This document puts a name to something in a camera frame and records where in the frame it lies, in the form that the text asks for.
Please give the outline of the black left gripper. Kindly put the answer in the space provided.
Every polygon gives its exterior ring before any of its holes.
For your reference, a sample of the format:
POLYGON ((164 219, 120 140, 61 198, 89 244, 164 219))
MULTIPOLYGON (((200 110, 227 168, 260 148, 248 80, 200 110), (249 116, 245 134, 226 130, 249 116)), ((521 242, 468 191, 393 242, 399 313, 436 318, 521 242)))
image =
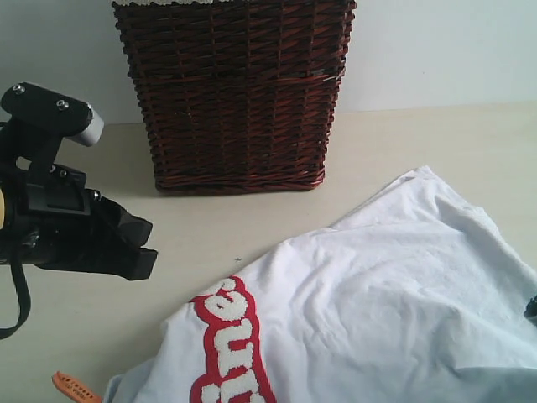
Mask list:
POLYGON ((158 252, 153 229, 98 191, 86 174, 63 165, 30 182, 30 171, 1 164, 1 264, 146 280, 158 252))

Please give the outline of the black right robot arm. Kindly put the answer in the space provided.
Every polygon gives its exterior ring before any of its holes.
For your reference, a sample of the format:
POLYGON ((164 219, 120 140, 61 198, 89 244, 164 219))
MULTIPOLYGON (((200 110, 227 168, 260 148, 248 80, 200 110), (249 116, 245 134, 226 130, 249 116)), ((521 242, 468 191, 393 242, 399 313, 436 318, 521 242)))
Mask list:
POLYGON ((524 310, 524 318, 537 326, 537 296, 530 299, 524 310))

